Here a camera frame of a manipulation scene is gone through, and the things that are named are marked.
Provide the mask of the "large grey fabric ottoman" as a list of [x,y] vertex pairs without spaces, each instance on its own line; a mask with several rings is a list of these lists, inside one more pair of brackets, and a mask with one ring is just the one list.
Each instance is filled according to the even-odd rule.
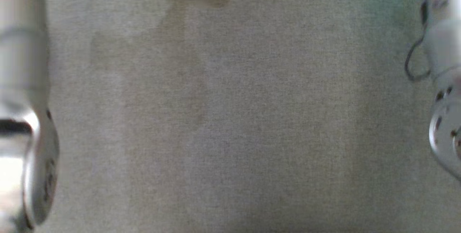
[[420,0],[47,0],[35,233],[461,233],[410,82]]

